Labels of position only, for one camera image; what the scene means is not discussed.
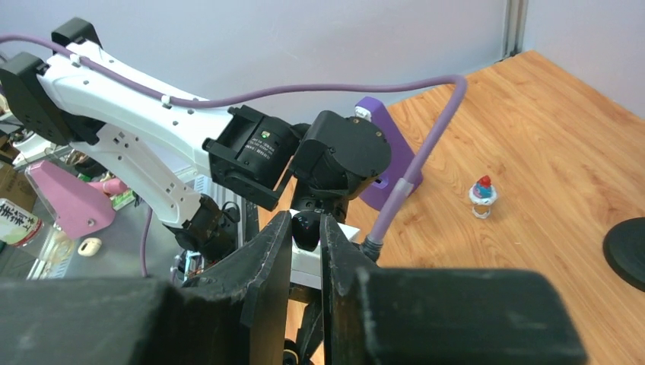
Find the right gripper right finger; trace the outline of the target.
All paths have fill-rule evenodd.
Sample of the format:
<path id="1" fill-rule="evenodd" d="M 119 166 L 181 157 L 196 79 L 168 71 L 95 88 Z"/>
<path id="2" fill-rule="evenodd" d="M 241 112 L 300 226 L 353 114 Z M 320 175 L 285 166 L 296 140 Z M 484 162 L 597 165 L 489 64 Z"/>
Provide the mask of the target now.
<path id="1" fill-rule="evenodd" d="M 320 223 L 327 364 L 585 364 L 555 288 L 523 269 L 381 268 Z"/>

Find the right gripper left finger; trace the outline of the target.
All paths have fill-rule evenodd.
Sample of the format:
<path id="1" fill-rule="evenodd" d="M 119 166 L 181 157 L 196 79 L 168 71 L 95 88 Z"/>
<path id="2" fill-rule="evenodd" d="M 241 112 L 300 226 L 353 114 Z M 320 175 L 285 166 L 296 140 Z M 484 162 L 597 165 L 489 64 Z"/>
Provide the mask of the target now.
<path id="1" fill-rule="evenodd" d="M 291 215 L 184 287 L 158 279 L 1 282 L 3 364 L 280 364 Z"/>

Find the black earbud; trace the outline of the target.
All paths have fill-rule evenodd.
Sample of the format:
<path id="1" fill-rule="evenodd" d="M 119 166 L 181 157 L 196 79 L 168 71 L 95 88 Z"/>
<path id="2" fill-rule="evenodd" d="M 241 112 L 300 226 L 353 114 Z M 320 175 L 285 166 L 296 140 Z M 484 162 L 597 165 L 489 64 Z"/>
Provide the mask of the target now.
<path id="1" fill-rule="evenodd" d="M 292 219 L 292 235 L 296 246 L 313 252 L 319 245 L 321 214 L 315 211 L 301 211 Z"/>

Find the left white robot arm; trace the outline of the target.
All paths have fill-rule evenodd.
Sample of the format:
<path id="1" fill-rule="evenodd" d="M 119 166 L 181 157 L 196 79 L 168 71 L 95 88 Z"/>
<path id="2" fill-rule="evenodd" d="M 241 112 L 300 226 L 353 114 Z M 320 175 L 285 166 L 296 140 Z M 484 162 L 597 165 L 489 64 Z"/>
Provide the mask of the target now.
<path id="1" fill-rule="evenodd" d="M 359 117 L 322 111 L 292 125 L 239 101 L 212 106 L 103 51 L 92 24 L 73 18 L 50 40 L 48 59 L 21 52 L 1 67 L 14 116 L 29 130 L 106 167 L 141 196 L 184 249 L 218 261 L 233 249 L 225 213 L 181 183 L 148 147 L 154 142 L 242 198 L 273 210 L 291 178 L 294 244 L 313 250 L 324 214 L 338 222 L 348 203 L 387 169 L 382 131 Z"/>

